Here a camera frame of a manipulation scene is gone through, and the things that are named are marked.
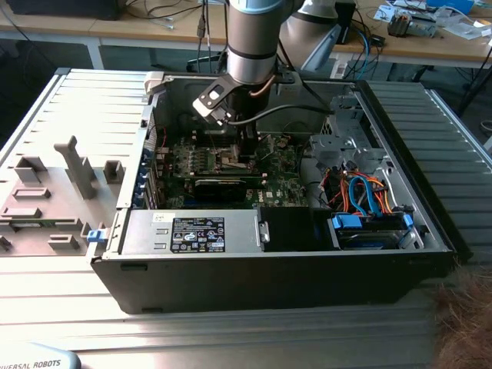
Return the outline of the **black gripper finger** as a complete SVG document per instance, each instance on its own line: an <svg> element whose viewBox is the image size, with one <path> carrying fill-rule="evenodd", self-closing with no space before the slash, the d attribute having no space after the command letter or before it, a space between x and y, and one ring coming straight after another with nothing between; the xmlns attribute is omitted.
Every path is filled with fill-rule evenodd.
<svg viewBox="0 0 492 369"><path fill-rule="evenodd" d="M258 146L256 123L250 123L238 128L238 160L248 162L255 156Z"/></svg>

